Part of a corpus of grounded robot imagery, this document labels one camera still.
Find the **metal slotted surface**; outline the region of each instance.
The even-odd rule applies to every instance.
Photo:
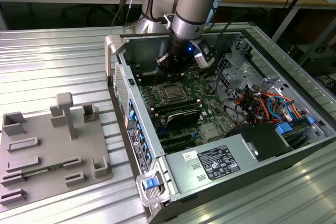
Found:
[[[281,64],[287,71],[302,78],[299,82],[311,88],[316,100],[333,108],[332,97],[321,92],[312,78],[300,73],[300,68],[284,58],[257,27],[238,23],[229,28],[247,29],[279,62],[284,61]],[[105,84],[104,38],[123,32],[128,31],[81,28],[0,34],[0,115],[19,110],[25,116],[48,113],[59,92],[72,92],[75,105],[94,102],[99,108],[113,172],[113,178],[106,182],[1,213],[1,224],[146,223]],[[272,68],[261,65],[255,55],[255,64],[272,77]],[[290,169],[167,223],[336,223],[335,180],[336,143]]]
[[[7,112],[50,113],[55,95],[99,109],[113,178],[0,214],[0,223],[147,223],[104,73],[104,38],[121,29],[6,31],[0,34],[0,120]]]
[[[119,67],[115,69],[115,75],[116,75],[116,85],[115,86],[118,89],[118,94],[119,94],[124,112],[127,113],[128,111],[128,92],[127,92],[125,81],[122,77]]]

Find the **metal bracket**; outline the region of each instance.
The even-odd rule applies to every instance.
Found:
[[[164,186],[164,188],[163,188],[163,191],[160,195],[158,195],[156,197],[153,197],[153,198],[148,198],[148,196],[146,194],[146,191],[142,186],[142,183],[143,183],[144,180],[154,178],[154,177],[156,177],[158,179],[160,185]],[[168,187],[166,186],[166,184],[164,183],[164,181],[161,177],[161,174],[159,172],[159,168],[158,168],[157,163],[152,170],[150,170],[147,173],[139,175],[137,177],[135,183],[136,183],[136,186],[137,186],[138,191],[139,191],[141,203],[145,207],[149,207],[149,206],[154,205],[154,204],[159,204],[159,203],[166,202],[170,198]]]
[[[175,16],[175,14],[173,14],[173,13],[163,15],[163,17],[167,20],[167,24],[164,24],[164,26],[165,26],[165,28],[167,28],[167,30],[171,29],[172,22],[174,20],[174,16]]]
[[[111,76],[111,55],[120,52],[122,46],[123,41],[119,35],[109,35],[105,38],[105,72],[107,77]]]

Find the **electronic components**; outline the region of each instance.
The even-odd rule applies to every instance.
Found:
[[[162,100],[166,103],[186,100],[187,98],[187,95],[180,83],[162,85],[159,87],[159,93]]]
[[[201,126],[202,132],[205,136],[205,138],[210,141],[214,138],[217,138],[220,136],[217,128],[213,123],[206,123]]]
[[[198,69],[190,69],[179,81],[139,87],[167,153],[218,139],[232,128],[232,120],[201,75]]]

